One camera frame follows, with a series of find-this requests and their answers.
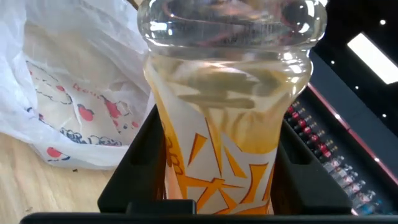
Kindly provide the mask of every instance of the black surface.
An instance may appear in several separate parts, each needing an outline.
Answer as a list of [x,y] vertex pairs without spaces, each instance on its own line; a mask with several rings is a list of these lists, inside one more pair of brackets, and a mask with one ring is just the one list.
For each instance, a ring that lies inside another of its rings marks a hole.
[[25,217],[21,224],[132,224],[132,223],[398,223],[397,216],[372,216],[372,217],[354,217],[342,215],[325,215],[325,216],[236,216],[236,215],[115,215],[115,214],[98,214],[98,213],[36,213]]

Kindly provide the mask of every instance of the orange design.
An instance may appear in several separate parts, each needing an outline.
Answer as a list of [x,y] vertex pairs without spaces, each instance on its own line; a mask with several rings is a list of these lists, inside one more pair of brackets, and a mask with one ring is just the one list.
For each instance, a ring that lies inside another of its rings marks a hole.
[[223,176],[222,175],[223,163],[221,161],[221,136],[215,125],[212,122],[209,122],[206,117],[205,121],[207,124],[207,129],[209,130],[210,140],[211,144],[213,145],[214,154],[216,156],[218,170],[220,172],[220,176]]
[[177,135],[174,131],[174,128],[172,126],[172,123],[170,121],[169,115],[167,113],[167,110],[165,108],[165,106],[163,105],[163,101],[162,98],[159,95],[159,92],[156,91],[155,85],[150,81],[147,80],[148,84],[151,86],[151,88],[154,90],[154,97],[156,100],[156,105],[157,105],[157,109],[159,111],[159,116],[160,119],[162,120],[163,123],[163,129],[164,129],[164,135],[166,137],[166,140],[171,143],[167,146],[166,149],[166,154],[167,154],[167,160],[171,161],[173,164],[173,167],[176,171],[176,176],[177,176],[177,181],[178,181],[178,185],[170,185],[170,188],[173,189],[180,189],[181,190],[181,194],[183,198],[187,198],[187,188],[183,187],[183,181],[182,181],[182,177],[185,174],[185,168],[183,165],[183,157],[182,157],[182,153],[181,153],[181,148],[180,145],[178,144],[178,140],[177,140]]
[[229,197],[229,195],[227,193],[225,193],[223,190],[219,189],[219,191],[221,193],[221,196],[223,196],[225,204],[228,206],[228,208],[223,209],[219,212],[216,212],[216,214],[217,215],[228,214],[229,212],[234,210],[234,208],[236,208],[236,206],[238,206],[238,204],[231,197]]
[[268,212],[269,201],[260,207],[257,208],[249,208],[247,210],[243,210],[237,212],[236,215],[258,215],[258,214],[267,214]]
[[247,178],[246,174],[243,172],[242,168],[236,162],[234,157],[229,153],[228,148],[226,146],[224,146],[224,150],[226,153],[226,157],[228,158],[229,165],[231,166],[232,172],[234,173],[235,177]]
[[195,139],[193,140],[191,155],[189,157],[188,165],[191,164],[192,160],[195,159],[200,149],[202,149],[203,145],[206,143],[207,138],[196,133]]
[[272,178],[274,177],[274,167],[275,164],[272,166],[271,174],[269,175],[268,178],[266,192],[264,193],[264,196],[262,198],[263,201],[269,200],[269,194],[271,193]]
[[250,188],[246,196],[242,199],[241,203],[252,203],[254,197],[256,196],[257,188],[260,184],[261,178],[267,169],[268,164],[264,165],[254,165],[249,164],[251,172],[251,183]]
[[217,191],[222,191],[221,188],[241,188],[238,186],[224,184],[225,180],[214,178],[211,182],[206,180],[200,180],[193,177],[183,177],[183,183],[186,187],[206,187],[202,195],[197,201],[197,210],[200,210],[204,204],[209,200],[209,198]]

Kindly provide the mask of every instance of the plastic bag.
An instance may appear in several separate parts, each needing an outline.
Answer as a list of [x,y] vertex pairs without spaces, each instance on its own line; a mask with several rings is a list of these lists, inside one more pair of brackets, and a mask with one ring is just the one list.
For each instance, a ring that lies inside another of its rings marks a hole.
[[111,169],[147,112],[147,46],[122,0],[2,0],[0,131],[48,163]]

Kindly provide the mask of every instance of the wooden table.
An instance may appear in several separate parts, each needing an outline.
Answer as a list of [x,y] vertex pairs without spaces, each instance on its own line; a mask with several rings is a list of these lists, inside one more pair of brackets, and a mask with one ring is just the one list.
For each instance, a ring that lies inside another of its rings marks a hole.
[[25,143],[0,134],[0,223],[34,212],[97,212],[112,171],[53,167]]

